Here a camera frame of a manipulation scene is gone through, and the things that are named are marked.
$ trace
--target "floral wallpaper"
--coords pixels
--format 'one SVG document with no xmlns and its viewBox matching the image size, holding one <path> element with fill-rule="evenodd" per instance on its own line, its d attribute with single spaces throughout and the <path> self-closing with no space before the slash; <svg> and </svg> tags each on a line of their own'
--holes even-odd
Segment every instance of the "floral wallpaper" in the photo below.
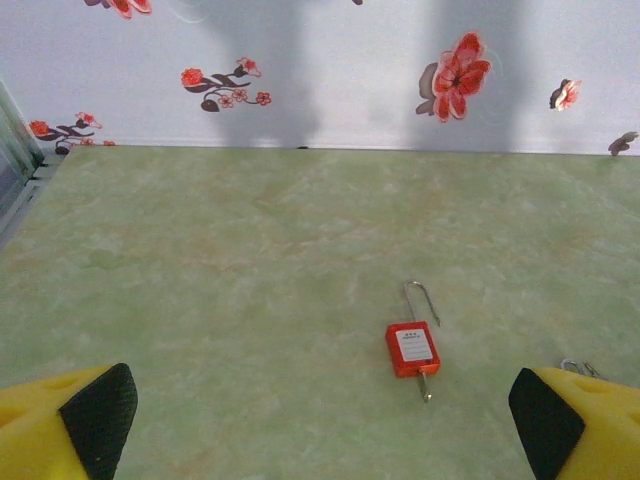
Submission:
<svg viewBox="0 0 640 480">
<path fill-rule="evenodd" d="M 68 154 L 74 146 L 95 145 L 93 130 L 101 130 L 102 125 L 96 122 L 93 115 L 85 112 L 76 114 L 76 122 L 73 125 L 57 125 L 51 128 L 49 124 L 42 120 L 34 120 L 29 124 L 33 135 L 42 142 L 53 142 L 55 153 L 58 155 Z M 102 145 L 113 146 L 116 143 L 112 140 L 102 140 Z"/>
<path fill-rule="evenodd" d="M 10 2 L 0 71 L 59 154 L 117 143 L 618 156 L 640 130 L 635 1 Z"/>
<path fill-rule="evenodd" d="M 236 62 L 238 66 L 232 73 L 214 73 L 206 77 L 199 68 L 188 68 L 182 72 L 182 86 L 191 93 L 204 93 L 200 108 L 205 112 L 219 112 L 222 108 L 233 108 L 239 103 L 248 105 L 261 105 L 263 107 L 271 103 L 269 92 L 258 92 L 255 98 L 249 100 L 247 88 L 251 82 L 236 83 L 231 77 L 242 78 L 244 76 L 259 78 L 262 73 L 253 60 L 242 57 Z"/>
</svg>

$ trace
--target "red padlock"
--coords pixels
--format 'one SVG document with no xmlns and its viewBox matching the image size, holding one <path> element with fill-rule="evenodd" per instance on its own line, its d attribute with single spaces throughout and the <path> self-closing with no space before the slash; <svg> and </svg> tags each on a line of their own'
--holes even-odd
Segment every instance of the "red padlock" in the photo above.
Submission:
<svg viewBox="0 0 640 480">
<path fill-rule="evenodd" d="M 415 311 L 409 298 L 410 285 L 415 285 L 424 292 L 427 302 L 429 302 L 431 313 L 438 326 L 440 326 L 440 317 L 436 313 L 426 287 L 416 280 L 409 280 L 404 284 L 404 294 L 407 298 L 413 321 L 389 325 L 385 339 L 387 340 L 396 377 L 419 376 L 421 379 L 422 398 L 425 402 L 428 402 L 431 399 L 431 393 L 427 386 L 427 375 L 433 375 L 440 369 L 440 357 L 431 336 L 429 325 L 427 322 L 416 319 Z"/>
</svg>

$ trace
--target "yellow foam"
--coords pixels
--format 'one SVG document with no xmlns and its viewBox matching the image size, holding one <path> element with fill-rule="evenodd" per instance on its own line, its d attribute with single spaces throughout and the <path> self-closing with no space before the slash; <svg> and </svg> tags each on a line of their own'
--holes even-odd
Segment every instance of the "yellow foam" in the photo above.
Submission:
<svg viewBox="0 0 640 480">
<path fill-rule="evenodd" d="M 0 479 L 88 480 L 58 410 L 109 368 L 0 390 Z"/>
<path fill-rule="evenodd" d="M 557 368 L 533 371 L 586 425 L 557 480 L 640 479 L 640 390 Z"/>
</svg>

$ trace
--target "marble tile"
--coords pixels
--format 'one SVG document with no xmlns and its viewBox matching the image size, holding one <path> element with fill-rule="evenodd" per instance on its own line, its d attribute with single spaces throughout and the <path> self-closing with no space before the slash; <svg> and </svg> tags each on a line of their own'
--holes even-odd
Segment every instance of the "marble tile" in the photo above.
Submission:
<svg viewBox="0 0 640 480">
<path fill-rule="evenodd" d="M 128 363 L 122 479 L 533 478 L 522 367 L 640 386 L 638 160 L 79 148 L 0 253 L 2 385 Z M 409 278 L 428 405 L 383 338 Z"/>
</svg>

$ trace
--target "red plastic body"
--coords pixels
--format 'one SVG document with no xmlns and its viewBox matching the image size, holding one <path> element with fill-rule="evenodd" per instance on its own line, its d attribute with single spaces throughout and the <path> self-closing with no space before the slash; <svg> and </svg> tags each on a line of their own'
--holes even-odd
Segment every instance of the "red plastic body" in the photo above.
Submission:
<svg viewBox="0 0 640 480">
<path fill-rule="evenodd" d="M 425 337 L 429 345 L 428 349 L 424 347 Z M 389 325 L 385 339 L 389 347 L 393 371 L 396 377 L 415 377 L 419 375 L 420 372 L 433 375 L 440 369 L 440 357 L 438 356 L 438 351 L 433 342 L 433 337 L 431 337 L 431 331 L 429 330 L 427 322 L 395 323 Z M 412 358 L 414 356 L 431 358 L 413 360 Z"/>
</svg>

